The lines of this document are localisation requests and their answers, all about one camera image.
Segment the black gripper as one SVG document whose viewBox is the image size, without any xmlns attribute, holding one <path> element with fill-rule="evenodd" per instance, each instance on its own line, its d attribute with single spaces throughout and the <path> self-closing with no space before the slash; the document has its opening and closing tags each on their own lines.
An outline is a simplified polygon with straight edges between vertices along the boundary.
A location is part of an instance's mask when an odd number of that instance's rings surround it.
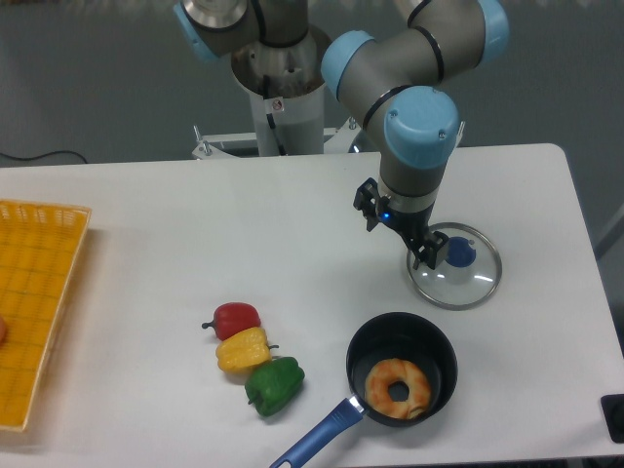
<svg viewBox="0 0 624 468">
<path fill-rule="evenodd" d="M 433 234 L 428 245 L 425 244 L 425 237 L 429 232 L 430 213 L 429 209 L 417 213 L 401 213 L 388 209 L 378 216 L 379 221 L 395 231 L 407 248 L 414 253 L 412 263 L 414 269 L 421 264 L 436 269 L 448 257 L 448 235 Z"/>
</svg>

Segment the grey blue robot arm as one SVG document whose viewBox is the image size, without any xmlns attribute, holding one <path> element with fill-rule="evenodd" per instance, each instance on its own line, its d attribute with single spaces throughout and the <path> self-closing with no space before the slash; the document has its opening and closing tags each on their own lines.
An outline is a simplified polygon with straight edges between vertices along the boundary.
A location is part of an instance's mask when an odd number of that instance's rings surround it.
<svg viewBox="0 0 624 468">
<path fill-rule="evenodd" d="M 499 57 L 509 38 L 496 1 L 411 1 L 404 30 L 331 39 L 304 1 L 179 1 L 174 13 L 202 60 L 229 57 L 247 92 L 263 156 L 319 153 L 329 91 L 379 151 L 379 176 L 356 191 L 368 228 L 394 230 L 416 263 L 437 267 L 449 238 L 429 227 L 449 156 L 462 131 L 450 77 Z"/>
</svg>

